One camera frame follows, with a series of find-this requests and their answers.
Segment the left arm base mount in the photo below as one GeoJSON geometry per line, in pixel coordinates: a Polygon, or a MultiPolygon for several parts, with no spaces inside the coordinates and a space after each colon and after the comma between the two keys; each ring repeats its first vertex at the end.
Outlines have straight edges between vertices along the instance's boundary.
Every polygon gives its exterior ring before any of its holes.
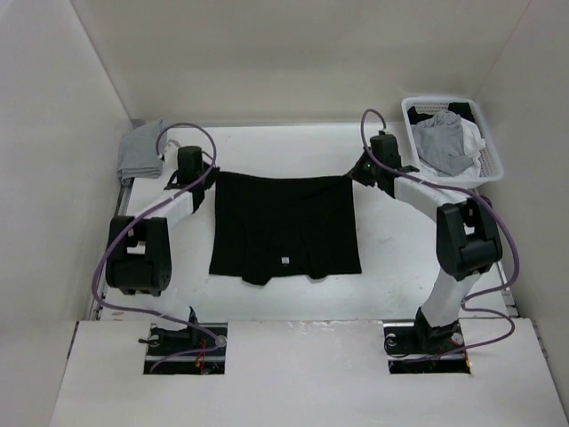
{"type": "Polygon", "coordinates": [[[224,375],[227,324],[204,324],[205,333],[186,327],[169,330],[152,326],[146,345],[144,375],[224,375]]]}

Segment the black tank top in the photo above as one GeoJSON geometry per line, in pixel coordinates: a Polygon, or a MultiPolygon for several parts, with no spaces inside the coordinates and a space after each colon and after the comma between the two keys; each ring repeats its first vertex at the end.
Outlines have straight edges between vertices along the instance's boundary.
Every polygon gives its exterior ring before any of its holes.
{"type": "Polygon", "coordinates": [[[218,175],[210,274],[265,286],[361,271],[350,178],[218,175]]]}

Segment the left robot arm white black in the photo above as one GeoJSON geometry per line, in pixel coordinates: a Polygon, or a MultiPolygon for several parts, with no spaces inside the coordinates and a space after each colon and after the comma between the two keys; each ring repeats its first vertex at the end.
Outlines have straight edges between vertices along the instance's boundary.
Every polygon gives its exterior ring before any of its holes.
{"type": "Polygon", "coordinates": [[[203,203],[205,191],[219,170],[197,146],[177,150],[177,169],[160,196],[135,215],[118,215],[109,225],[108,244],[113,247],[105,261],[108,286],[127,296],[159,297],[172,279],[171,237],[182,220],[203,203]]]}

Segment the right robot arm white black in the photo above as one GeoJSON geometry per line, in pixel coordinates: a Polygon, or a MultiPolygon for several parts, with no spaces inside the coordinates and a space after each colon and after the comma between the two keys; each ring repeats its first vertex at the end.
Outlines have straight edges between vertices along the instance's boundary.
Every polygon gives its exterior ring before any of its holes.
{"type": "Polygon", "coordinates": [[[479,201],[432,188],[417,172],[401,164],[396,137],[380,131],[348,173],[353,181],[412,206],[436,225],[437,279],[413,325],[386,330],[386,352],[392,356],[436,355],[457,348],[461,305],[502,256],[496,221],[479,201]]]}

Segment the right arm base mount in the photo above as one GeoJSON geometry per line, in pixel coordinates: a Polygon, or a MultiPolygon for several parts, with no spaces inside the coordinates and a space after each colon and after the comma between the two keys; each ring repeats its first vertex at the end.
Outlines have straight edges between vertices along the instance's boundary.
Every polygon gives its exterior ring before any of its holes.
{"type": "Polygon", "coordinates": [[[434,337],[420,336],[414,323],[387,323],[383,326],[384,350],[389,372],[403,374],[470,374],[465,351],[442,356],[464,344],[461,326],[454,322],[434,337]]]}

